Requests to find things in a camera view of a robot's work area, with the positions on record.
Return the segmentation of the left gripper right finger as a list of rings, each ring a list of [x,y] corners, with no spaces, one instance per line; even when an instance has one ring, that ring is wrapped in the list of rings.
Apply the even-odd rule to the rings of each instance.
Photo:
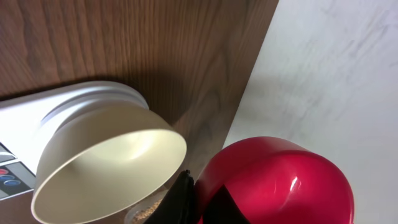
[[[203,224],[249,224],[224,185],[212,197],[202,220]]]

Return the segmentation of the red plastic measuring scoop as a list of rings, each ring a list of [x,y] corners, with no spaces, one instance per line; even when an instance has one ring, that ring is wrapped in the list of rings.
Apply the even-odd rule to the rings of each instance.
[[[288,140],[254,137],[215,154],[195,183],[202,216],[225,186],[249,223],[354,222],[354,196],[340,169]]]

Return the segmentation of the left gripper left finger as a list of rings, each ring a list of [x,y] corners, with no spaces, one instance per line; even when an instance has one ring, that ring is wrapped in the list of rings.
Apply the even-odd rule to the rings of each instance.
[[[144,224],[189,224],[194,208],[194,180],[190,171],[184,170]]]

